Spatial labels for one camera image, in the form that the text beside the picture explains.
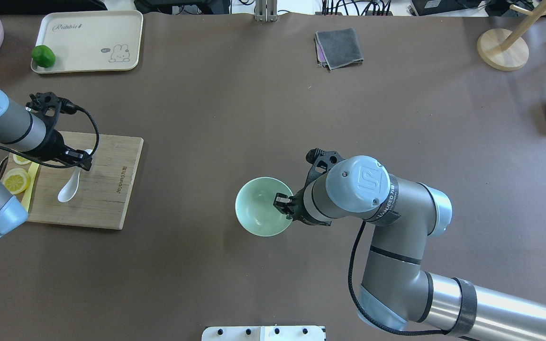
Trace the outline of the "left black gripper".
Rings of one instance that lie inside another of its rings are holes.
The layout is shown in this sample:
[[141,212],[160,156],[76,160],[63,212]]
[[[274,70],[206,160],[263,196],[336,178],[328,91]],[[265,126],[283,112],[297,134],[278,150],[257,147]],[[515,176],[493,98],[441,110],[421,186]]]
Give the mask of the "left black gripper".
[[53,160],[66,166],[77,166],[89,172],[92,167],[91,153],[84,153],[81,149],[72,149],[64,143],[53,146]]

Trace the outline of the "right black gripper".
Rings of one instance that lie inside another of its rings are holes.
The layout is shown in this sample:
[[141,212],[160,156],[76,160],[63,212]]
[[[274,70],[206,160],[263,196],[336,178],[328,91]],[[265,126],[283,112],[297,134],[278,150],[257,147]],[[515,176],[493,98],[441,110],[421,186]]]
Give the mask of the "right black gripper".
[[273,206],[286,216],[286,219],[302,223],[312,223],[312,216],[308,214],[304,203],[305,188],[302,188],[294,196],[287,196],[278,192],[275,195]]

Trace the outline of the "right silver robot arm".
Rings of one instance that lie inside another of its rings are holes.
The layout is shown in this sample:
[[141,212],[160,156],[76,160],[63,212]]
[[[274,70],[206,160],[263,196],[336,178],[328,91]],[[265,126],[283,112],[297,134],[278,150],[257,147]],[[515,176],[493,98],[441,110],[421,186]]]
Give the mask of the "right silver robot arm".
[[375,226],[360,295],[351,292],[362,319],[396,335],[546,341],[546,305],[422,269],[427,238],[451,222],[446,194],[399,179],[372,157],[344,160],[315,149],[307,159],[305,187],[294,196],[278,193],[273,204],[312,226],[345,216]]

